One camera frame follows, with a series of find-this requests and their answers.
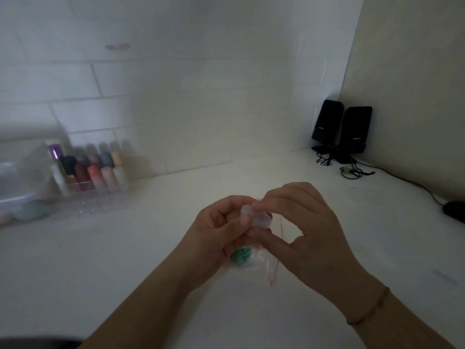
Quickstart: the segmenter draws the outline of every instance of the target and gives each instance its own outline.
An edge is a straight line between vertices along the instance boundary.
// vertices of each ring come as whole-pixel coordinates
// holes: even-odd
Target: person's right hand
[[[251,230],[249,236],[337,307],[342,292],[358,293],[360,282],[369,279],[353,255],[337,216],[312,184],[294,182],[268,191],[252,208],[281,214],[302,231],[303,235],[290,244],[260,229]]]

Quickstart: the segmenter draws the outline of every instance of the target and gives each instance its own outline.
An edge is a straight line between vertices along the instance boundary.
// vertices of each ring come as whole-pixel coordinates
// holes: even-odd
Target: thin brown bracelet
[[[378,300],[378,302],[376,303],[376,305],[373,306],[373,308],[365,316],[363,316],[362,318],[360,318],[359,320],[356,320],[356,321],[347,320],[347,324],[350,325],[350,326],[358,326],[359,324],[362,324],[365,321],[372,318],[373,315],[376,313],[376,311],[383,307],[384,302],[385,302],[385,300],[387,298],[387,295],[389,294],[389,291],[390,291],[390,289],[388,287],[386,287],[386,289],[384,290],[383,294],[381,295],[381,297]]]

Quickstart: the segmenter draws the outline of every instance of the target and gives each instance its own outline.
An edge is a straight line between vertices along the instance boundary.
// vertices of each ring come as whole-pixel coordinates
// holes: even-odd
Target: fingernail
[[[243,214],[240,216],[239,223],[241,226],[246,227],[249,224],[250,216],[248,214]]]
[[[257,233],[257,230],[253,230],[253,229],[252,229],[252,230],[249,230],[249,231],[247,232],[247,235],[249,235],[253,240],[258,240],[258,238],[259,238],[259,235],[258,235],[258,233]]]

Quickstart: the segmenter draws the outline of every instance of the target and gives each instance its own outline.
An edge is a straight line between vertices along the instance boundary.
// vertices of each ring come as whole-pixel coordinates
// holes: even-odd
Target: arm
[[[189,293],[210,279],[238,248],[251,217],[240,208],[255,199],[230,196],[203,209],[173,252],[80,346],[81,349],[160,348]]]
[[[392,293],[383,297],[386,286],[358,263],[338,218],[311,184],[291,183],[271,190],[252,207],[281,214],[302,231],[290,244],[264,230],[248,234],[331,301],[348,323],[361,322],[353,328],[369,349],[453,348]]]

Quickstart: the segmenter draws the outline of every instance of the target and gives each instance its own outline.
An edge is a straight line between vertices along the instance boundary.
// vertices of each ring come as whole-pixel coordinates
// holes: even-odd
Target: speaker
[[[338,151],[347,154],[363,153],[372,112],[371,106],[353,106],[346,110],[342,119]]]
[[[311,138],[322,145],[333,146],[343,114],[344,105],[341,102],[325,100]]]

